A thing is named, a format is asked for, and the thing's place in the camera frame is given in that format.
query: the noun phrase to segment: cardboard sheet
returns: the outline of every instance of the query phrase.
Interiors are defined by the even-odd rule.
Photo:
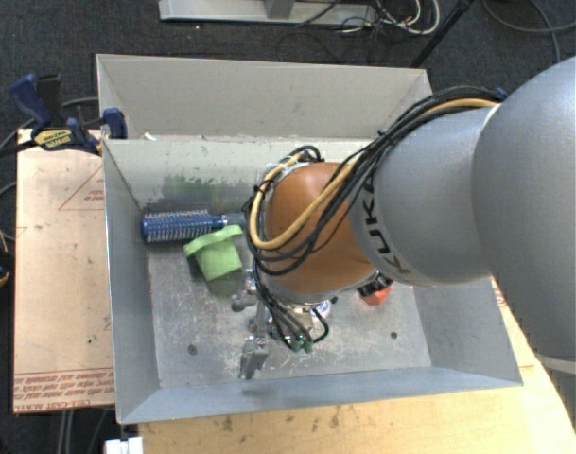
[[[99,157],[18,155],[15,413],[113,403],[103,193]]]

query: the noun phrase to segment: green object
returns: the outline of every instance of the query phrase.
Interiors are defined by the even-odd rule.
[[[213,281],[231,271],[241,269],[233,236],[242,234],[241,227],[229,225],[212,234],[200,236],[183,247],[187,257],[195,255],[206,281]]]

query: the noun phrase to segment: gray carpet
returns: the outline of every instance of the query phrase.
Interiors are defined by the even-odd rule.
[[[339,34],[314,26],[161,23],[159,0],[0,0],[0,142],[25,117],[8,97],[20,76],[60,73],[65,98],[96,95],[97,53],[206,57],[256,61],[338,62],[407,66],[428,41],[399,31]],[[576,19],[576,0],[534,0],[554,26]],[[439,0],[447,14],[458,0]],[[496,13],[520,26],[541,27],[528,1],[488,0]],[[576,55],[576,27],[558,35],[562,59]],[[434,90],[456,84],[501,87],[512,92],[551,66],[550,36],[513,31],[490,18],[476,2],[424,63]],[[15,159],[0,160],[0,188],[15,179]],[[14,195],[0,201],[0,224],[11,230]],[[9,393],[12,359],[12,287],[0,291],[0,434],[13,453],[54,452],[60,416],[14,416]],[[73,452],[85,452],[101,416],[79,410]],[[117,436],[108,415],[101,439]]]

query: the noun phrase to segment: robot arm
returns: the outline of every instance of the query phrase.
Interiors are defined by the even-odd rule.
[[[270,297],[493,275],[540,359],[576,375],[576,58],[504,102],[432,96],[342,164],[304,150],[280,168],[246,212]]]

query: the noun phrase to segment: black wire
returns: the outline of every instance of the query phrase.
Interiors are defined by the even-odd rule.
[[[329,220],[334,217],[341,205],[348,200],[350,196],[352,196],[353,192],[358,191],[362,187],[363,179],[375,170],[378,162],[386,155],[386,152],[394,148],[395,145],[410,132],[427,122],[436,119],[439,116],[460,112],[467,108],[447,108],[434,113],[428,113],[429,109],[443,102],[471,96],[480,96],[486,99],[491,98],[493,100],[497,100],[497,97],[501,97],[497,92],[483,88],[465,86],[443,90],[440,93],[429,96],[428,98],[410,106],[386,132],[381,134],[381,136],[374,142],[358,152],[361,156],[352,165],[352,168],[349,170],[349,174],[347,175],[347,179],[339,186],[338,191],[335,192],[334,196],[329,200],[329,203],[324,207],[313,231],[290,251],[281,252],[273,256],[265,254],[255,248],[252,244],[250,230],[249,227],[247,227],[247,243],[260,270],[271,276],[279,276],[296,270],[300,265],[302,265],[306,258],[315,251],[315,245],[319,235]],[[248,216],[250,213],[249,208],[246,207],[244,212],[246,216]],[[294,256],[303,249],[304,251],[302,254],[293,260]],[[293,262],[282,269],[271,270],[264,265],[264,262],[279,262],[286,259],[292,259]]]
[[[296,27],[301,27],[301,26],[307,26],[309,24],[312,24],[313,22],[321,19],[328,11],[330,11],[331,9],[333,9],[337,4],[339,4],[340,2],[342,2],[343,0],[334,0],[327,8],[325,8],[323,11],[319,12],[317,15],[314,15],[313,17],[306,19],[304,22],[301,22],[300,24],[297,24]]]
[[[532,7],[540,14],[540,17],[542,17],[542,20],[546,24],[546,27],[552,28],[552,25],[550,24],[550,20],[549,20],[548,16],[546,15],[546,13],[544,12],[544,10],[539,8],[538,5],[533,0],[530,0],[530,3],[532,4]],[[555,61],[560,62],[561,61],[561,50],[559,49],[559,42],[556,39],[556,32],[554,30],[550,31],[550,37],[552,38],[552,46],[554,47]]]
[[[327,324],[327,321],[322,316],[322,314],[317,310],[316,307],[313,307],[312,311],[313,313],[315,313],[315,316],[317,316],[317,319],[323,325],[323,333],[313,341],[313,343],[319,343],[320,341],[325,340],[325,338],[327,338],[327,335],[329,335],[329,324]]]
[[[296,36],[304,36],[304,37],[308,37],[309,39],[311,39],[312,41],[316,42],[318,45],[320,45],[323,50],[325,50],[325,52],[327,52],[331,57],[332,57],[332,61],[333,62],[338,62],[340,60],[340,57],[334,53],[334,51],[332,49],[329,48],[328,45],[326,45],[319,37],[317,37],[316,35],[307,32],[305,30],[300,30],[300,31],[294,31],[291,30],[289,33],[287,33],[286,35],[284,35],[281,39],[279,39],[279,41],[277,42],[277,44],[275,45],[275,55],[277,56],[277,60],[280,62],[284,62],[284,58],[282,56],[281,53],[281,46],[284,43],[285,40],[287,40],[290,37],[296,37]]]
[[[5,156],[9,155],[15,155],[20,151],[24,151],[26,149],[34,148],[37,146],[38,146],[37,143],[35,143],[34,141],[25,141],[24,143],[21,143],[20,145],[15,145],[11,148],[0,149],[0,158],[4,158]]]
[[[487,0],[481,0],[481,2],[483,3],[485,10],[487,10],[487,13],[489,13],[490,17],[500,22],[503,26],[511,28],[512,30],[517,30],[518,32],[525,32],[529,34],[551,34],[554,32],[565,32],[566,30],[571,30],[572,28],[576,27],[576,20],[570,22],[569,24],[565,24],[564,26],[548,26],[547,28],[527,28],[524,26],[516,26],[498,17],[497,14],[489,7]]]

